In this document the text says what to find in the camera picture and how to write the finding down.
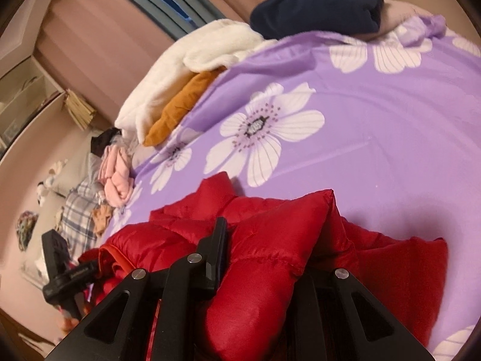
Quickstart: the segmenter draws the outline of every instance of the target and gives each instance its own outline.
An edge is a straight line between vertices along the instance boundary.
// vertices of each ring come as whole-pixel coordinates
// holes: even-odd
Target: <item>red jacket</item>
[[[217,295],[197,314],[196,343],[205,354],[232,361],[268,357],[306,265],[348,269],[427,344],[446,277],[443,239],[397,241],[364,230],[339,215],[332,190],[292,201],[239,197],[225,173],[86,253],[83,259],[99,255],[104,277],[95,302],[132,269],[165,269],[194,252],[219,216],[231,230],[230,257]]]

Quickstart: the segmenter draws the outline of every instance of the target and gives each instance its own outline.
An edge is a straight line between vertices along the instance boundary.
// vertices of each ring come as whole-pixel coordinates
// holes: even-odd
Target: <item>black garment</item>
[[[110,145],[110,141],[114,136],[120,134],[120,130],[117,128],[110,128],[105,130],[98,137],[92,137],[90,140],[90,152],[98,157],[103,156],[105,147]]]
[[[251,27],[265,39],[307,31],[355,35],[379,31],[384,0],[266,0],[251,14]]]

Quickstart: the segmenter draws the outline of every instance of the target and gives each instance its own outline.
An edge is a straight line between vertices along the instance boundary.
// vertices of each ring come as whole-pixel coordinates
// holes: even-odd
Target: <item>pink garment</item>
[[[105,198],[110,206],[124,206],[134,188],[130,176],[130,158],[124,147],[116,144],[105,148],[99,170],[99,182],[104,185]]]

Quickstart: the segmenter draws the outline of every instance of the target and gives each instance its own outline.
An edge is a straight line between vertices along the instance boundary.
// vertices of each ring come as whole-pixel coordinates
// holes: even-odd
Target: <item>triangular cutout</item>
[[[124,314],[127,301],[127,292],[119,294],[117,299],[112,301],[95,320],[90,322],[85,328],[85,334],[103,343],[114,343],[115,334],[117,333],[120,320]]]
[[[354,292],[351,296],[367,341],[374,342],[378,339],[393,335],[394,329],[391,325],[361,293]]]

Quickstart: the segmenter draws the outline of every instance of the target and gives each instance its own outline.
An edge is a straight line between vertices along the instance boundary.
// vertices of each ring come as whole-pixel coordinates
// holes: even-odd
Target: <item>purple floral bedsheet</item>
[[[349,221],[394,238],[443,237],[446,291],[429,349],[481,314],[481,51],[442,17],[374,44],[286,38],[223,73],[136,170],[106,236],[227,171],[249,196],[334,189]]]

